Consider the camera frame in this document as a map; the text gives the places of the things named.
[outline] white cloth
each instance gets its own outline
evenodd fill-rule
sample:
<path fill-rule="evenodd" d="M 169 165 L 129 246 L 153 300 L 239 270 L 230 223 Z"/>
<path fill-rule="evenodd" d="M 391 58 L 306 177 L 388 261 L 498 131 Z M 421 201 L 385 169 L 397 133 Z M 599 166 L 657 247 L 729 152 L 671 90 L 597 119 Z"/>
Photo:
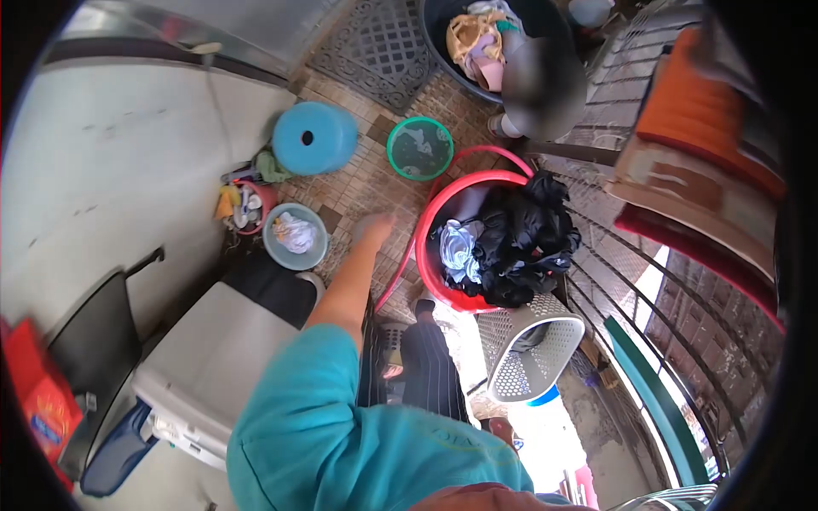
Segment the white cloth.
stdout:
<path fill-rule="evenodd" d="M 311 222 L 296 218 L 286 211 L 272 224 L 272 232 L 292 253 L 304 253 L 312 248 L 318 231 Z"/>
<path fill-rule="evenodd" d="M 509 7 L 509 4 L 505 2 L 505 0 L 485 0 L 482 2 L 475 2 L 466 8 L 466 12 L 472 16 L 489 14 L 492 11 L 500 11 L 505 14 L 506 21 L 517 27 L 519 31 L 525 35 L 525 30 L 523 30 L 523 22 L 520 20 L 519 16 L 517 16 L 515 12 L 511 10 L 511 7 Z"/>
<path fill-rule="evenodd" d="M 475 284 L 480 284 L 480 265 L 471 252 L 481 234 L 483 223 L 480 221 L 461 226 L 457 220 L 449 220 L 443 226 L 440 232 L 440 260 L 455 282 L 469 277 Z"/>

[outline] orange cushion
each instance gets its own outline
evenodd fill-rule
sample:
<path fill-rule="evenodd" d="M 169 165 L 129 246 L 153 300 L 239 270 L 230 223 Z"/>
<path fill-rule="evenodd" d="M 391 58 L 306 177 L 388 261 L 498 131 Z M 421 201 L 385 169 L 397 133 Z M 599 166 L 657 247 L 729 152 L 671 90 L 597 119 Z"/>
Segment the orange cushion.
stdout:
<path fill-rule="evenodd" d="M 744 103 L 730 85 L 702 78 L 690 62 L 697 29 L 684 29 L 645 104 L 636 135 L 720 167 L 778 201 L 784 182 L 738 152 Z"/>

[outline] striped pants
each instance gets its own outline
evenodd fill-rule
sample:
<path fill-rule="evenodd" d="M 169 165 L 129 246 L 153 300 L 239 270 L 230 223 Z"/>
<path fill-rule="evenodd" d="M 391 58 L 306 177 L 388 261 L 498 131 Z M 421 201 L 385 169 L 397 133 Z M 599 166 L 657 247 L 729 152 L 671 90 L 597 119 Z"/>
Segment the striped pants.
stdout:
<path fill-rule="evenodd" d="M 357 405 L 386 404 L 386 382 L 381 377 L 386 366 L 384 339 L 373 321 L 371 301 L 366 308 L 363 324 L 363 351 L 361 354 L 361 381 Z M 446 339 L 436 323 L 415 323 L 409 326 L 401 339 L 405 382 L 403 405 L 416 406 L 454 420 L 469 422 L 465 397 Z"/>

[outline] blue plastic stool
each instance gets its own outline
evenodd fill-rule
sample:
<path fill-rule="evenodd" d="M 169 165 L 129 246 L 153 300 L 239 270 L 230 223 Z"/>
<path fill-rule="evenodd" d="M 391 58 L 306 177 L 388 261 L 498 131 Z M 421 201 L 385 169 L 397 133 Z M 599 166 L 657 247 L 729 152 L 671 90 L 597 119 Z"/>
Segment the blue plastic stool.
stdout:
<path fill-rule="evenodd" d="M 272 151 L 281 165 L 300 176 L 338 170 L 357 146 L 357 123 L 346 110 L 305 101 L 287 110 L 272 131 Z"/>

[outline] hand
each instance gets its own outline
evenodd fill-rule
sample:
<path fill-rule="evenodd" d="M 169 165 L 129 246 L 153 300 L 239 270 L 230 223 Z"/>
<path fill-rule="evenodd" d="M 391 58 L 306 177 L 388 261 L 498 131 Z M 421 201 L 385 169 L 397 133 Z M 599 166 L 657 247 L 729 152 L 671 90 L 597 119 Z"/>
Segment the hand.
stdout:
<path fill-rule="evenodd" d="M 361 241 L 372 243 L 380 250 L 381 245 L 392 234 L 392 227 L 395 225 L 395 216 L 389 213 L 376 213 L 361 220 L 362 229 Z"/>

